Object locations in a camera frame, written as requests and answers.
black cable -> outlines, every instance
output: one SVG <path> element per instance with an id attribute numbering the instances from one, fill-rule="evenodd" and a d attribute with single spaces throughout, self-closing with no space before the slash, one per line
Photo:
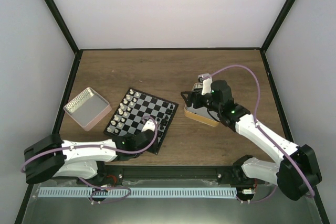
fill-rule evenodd
<path id="1" fill-rule="evenodd" d="M 217 123 L 220 123 L 220 121 L 219 121 L 218 119 L 216 119 L 213 115 L 211 115 L 209 109 L 206 109 L 206 112 L 208 112 L 209 116 L 211 116 L 211 118 L 212 118 L 213 120 L 215 120 Z"/>

white ruler strip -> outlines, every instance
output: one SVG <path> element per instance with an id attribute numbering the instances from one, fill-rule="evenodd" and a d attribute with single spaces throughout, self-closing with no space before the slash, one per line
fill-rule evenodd
<path id="1" fill-rule="evenodd" d="M 236 188 L 131 188 L 129 198 L 220 198 L 235 199 Z M 128 193 L 125 189 L 113 189 L 107 192 L 101 191 L 93 197 L 119 198 Z M 41 187 L 38 197 L 54 198 L 88 198 L 92 194 L 92 188 L 86 187 Z"/>

tray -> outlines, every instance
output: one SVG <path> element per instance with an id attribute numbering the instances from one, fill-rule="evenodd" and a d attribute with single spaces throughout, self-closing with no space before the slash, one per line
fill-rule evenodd
<path id="1" fill-rule="evenodd" d="M 109 102 L 90 87 L 64 106 L 64 111 L 85 131 L 92 129 L 111 110 Z"/>

gray floor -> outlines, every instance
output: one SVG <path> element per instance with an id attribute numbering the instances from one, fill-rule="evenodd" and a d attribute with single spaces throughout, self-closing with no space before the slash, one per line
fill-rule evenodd
<path id="1" fill-rule="evenodd" d="M 186 181 L 175 183 L 186 184 Z M 142 183 L 153 186 L 155 182 Z M 270 188 L 259 185 L 256 198 Z M 126 199 L 92 206 L 86 198 L 31 198 L 24 224 L 59 223 L 321 223 L 314 201 L 287 199 L 279 190 L 268 201 L 241 205 L 233 199 Z"/>

wooden table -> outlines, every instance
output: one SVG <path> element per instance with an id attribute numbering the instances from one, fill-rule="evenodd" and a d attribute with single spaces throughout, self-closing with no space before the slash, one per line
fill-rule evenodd
<path id="1" fill-rule="evenodd" d="M 283 136 L 258 50 L 95 50 L 83 52 L 70 99 L 92 87 L 110 102 L 112 112 L 89 132 L 66 114 L 61 137 L 72 141 L 107 139 L 104 128 L 127 89 L 134 87 L 180 106 L 158 155 L 145 152 L 138 158 L 113 162 L 113 165 L 231 165 L 246 154 L 268 161 L 270 158 L 261 149 L 230 129 L 222 125 L 210 127 L 184 116 L 180 92 L 191 90 L 199 74 L 213 73 L 232 64 L 245 65 L 257 75 L 261 87 L 258 119 Z M 213 79 L 226 80 L 235 101 L 253 111 L 257 88 L 246 70 L 233 68 Z"/>

